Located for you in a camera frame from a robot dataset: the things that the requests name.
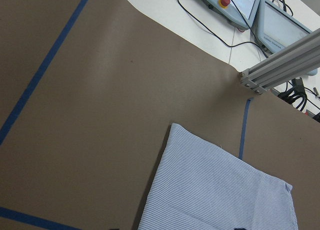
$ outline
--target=red object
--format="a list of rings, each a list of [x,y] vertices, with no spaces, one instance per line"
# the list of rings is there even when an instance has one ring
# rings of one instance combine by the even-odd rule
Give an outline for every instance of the red object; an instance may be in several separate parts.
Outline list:
[[[227,7],[230,5],[230,0],[220,0],[220,3],[222,6]]]

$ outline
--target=blue tape line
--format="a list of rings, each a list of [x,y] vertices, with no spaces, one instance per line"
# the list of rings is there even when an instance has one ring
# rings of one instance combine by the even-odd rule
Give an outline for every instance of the blue tape line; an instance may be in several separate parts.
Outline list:
[[[250,102],[253,98],[249,98],[246,101],[245,108],[244,108],[244,115],[243,115],[243,123],[242,123],[242,131],[241,131],[241,140],[240,140],[240,150],[239,150],[239,159],[242,160],[244,156],[244,148],[245,148],[245,138],[246,138],[246,128],[247,128],[247,119],[248,119],[248,112]]]
[[[88,0],[81,0],[78,4],[77,8],[71,15],[70,19],[68,20],[67,24],[61,31],[60,35],[56,39],[55,43],[49,50],[48,54],[42,61],[41,65],[39,66],[37,72],[29,82],[28,86],[24,90],[23,94],[20,96],[18,102],[14,106],[13,110],[11,111],[10,115],[6,119],[5,123],[3,124],[2,128],[0,129],[0,145],[3,143],[4,139],[6,138],[7,134],[9,133],[11,127],[19,117],[21,111],[23,110],[25,104],[27,103],[28,99],[30,98],[31,94],[37,87],[39,81],[41,80],[42,76],[46,72],[48,66],[50,65],[51,61],[55,57],[57,51],[59,50],[60,46],[66,39],[68,33],[70,32],[72,26],[76,22],[78,16],[80,15],[81,11],[85,7]]]
[[[49,221],[36,216],[31,216],[21,212],[13,211],[4,207],[0,207],[0,216],[11,220],[23,222],[29,225],[38,226],[44,229],[80,230],[79,228],[63,225],[54,221]]]

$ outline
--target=device button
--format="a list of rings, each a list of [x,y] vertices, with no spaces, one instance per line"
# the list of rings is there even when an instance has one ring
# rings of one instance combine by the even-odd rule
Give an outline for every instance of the device button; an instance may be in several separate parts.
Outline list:
[[[220,0],[219,3],[220,3],[220,6],[222,6],[223,8],[226,8],[228,5],[230,5],[230,0]]]

